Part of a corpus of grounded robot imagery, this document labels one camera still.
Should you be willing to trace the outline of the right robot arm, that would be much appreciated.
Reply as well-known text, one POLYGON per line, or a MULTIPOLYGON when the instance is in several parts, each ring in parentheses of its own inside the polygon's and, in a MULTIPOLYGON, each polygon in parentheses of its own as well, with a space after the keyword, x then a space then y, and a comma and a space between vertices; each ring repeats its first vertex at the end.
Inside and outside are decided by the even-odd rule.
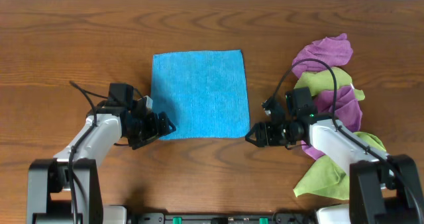
POLYGON ((271 117, 257 123, 246 141, 290 150, 304 141, 323 152, 350 179, 351 223, 422 223, 423 192, 417 167, 407 155, 392 156, 350 132, 332 113, 318 113, 309 88, 286 93, 284 109, 273 97, 262 106, 271 117))

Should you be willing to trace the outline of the blue microfiber cloth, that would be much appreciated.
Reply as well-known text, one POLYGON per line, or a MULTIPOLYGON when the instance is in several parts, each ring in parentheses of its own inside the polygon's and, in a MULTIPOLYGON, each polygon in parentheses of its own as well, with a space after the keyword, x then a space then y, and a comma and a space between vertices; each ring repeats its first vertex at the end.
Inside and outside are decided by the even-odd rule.
POLYGON ((166 140, 230 138, 250 130, 244 60, 240 50, 156 54, 151 98, 176 131, 166 140))

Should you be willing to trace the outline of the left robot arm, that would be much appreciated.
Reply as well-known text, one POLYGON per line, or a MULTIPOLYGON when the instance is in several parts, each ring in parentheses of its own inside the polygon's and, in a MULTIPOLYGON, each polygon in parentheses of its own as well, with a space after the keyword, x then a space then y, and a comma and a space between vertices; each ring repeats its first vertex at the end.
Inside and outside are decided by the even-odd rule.
POLYGON ((111 83, 91 109, 72 142, 50 159, 36 159, 28 169, 26 223, 130 223, 122 205, 104 205, 98 168, 121 138, 133 150, 176 131, 165 112, 154 113, 149 96, 111 83))

